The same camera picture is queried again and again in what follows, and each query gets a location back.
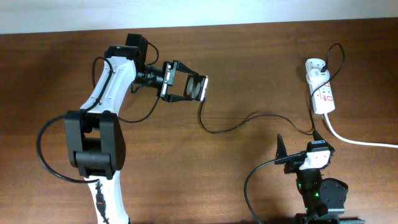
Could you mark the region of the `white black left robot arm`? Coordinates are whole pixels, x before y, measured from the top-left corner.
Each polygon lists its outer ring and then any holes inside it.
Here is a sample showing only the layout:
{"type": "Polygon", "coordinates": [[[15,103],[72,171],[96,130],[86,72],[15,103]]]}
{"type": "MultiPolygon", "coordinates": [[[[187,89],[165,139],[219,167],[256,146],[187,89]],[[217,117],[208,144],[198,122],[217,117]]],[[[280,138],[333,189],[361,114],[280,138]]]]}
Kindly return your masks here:
{"type": "Polygon", "coordinates": [[[126,143],[119,112],[132,84],[157,89],[157,97],[169,103],[205,99],[208,77],[180,61],[162,68],[146,63],[148,40],[128,34],[123,45],[104,52],[103,72],[94,90],[78,111],[65,115],[68,156],[81,182],[90,188],[98,223],[130,223],[121,193],[121,169],[126,143]]]}

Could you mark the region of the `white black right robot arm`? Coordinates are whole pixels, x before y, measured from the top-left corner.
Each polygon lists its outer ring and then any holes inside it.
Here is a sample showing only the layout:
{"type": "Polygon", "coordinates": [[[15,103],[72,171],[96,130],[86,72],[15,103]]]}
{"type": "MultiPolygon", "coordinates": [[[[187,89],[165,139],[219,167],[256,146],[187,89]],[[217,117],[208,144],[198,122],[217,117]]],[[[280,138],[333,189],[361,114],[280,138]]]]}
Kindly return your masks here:
{"type": "Polygon", "coordinates": [[[305,213],[298,213],[294,222],[299,224],[344,224],[365,223],[358,217],[342,218],[345,212],[345,202],[348,185],[334,178],[323,178],[321,170],[331,163],[335,152],[334,147],[325,141],[318,133],[307,148],[297,154],[288,155],[282,136],[277,136],[277,151],[274,164],[284,165],[285,174],[295,174],[296,186],[305,205],[305,213]]]}

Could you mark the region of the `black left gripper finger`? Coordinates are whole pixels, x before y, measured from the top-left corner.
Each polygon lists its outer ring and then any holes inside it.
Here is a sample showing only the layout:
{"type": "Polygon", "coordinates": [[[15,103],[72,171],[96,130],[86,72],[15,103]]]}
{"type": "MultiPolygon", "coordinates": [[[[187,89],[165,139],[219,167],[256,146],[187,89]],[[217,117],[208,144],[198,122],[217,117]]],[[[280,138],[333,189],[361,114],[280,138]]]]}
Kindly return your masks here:
{"type": "Polygon", "coordinates": [[[186,65],[184,65],[180,61],[177,61],[177,71],[183,72],[183,73],[187,73],[187,74],[191,74],[191,75],[199,75],[199,73],[191,70],[190,68],[188,68],[186,65]]]}
{"type": "Polygon", "coordinates": [[[189,96],[179,96],[179,95],[170,94],[171,103],[175,103],[178,101],[193,101],[193,99],[190,98],[189,96]]]}

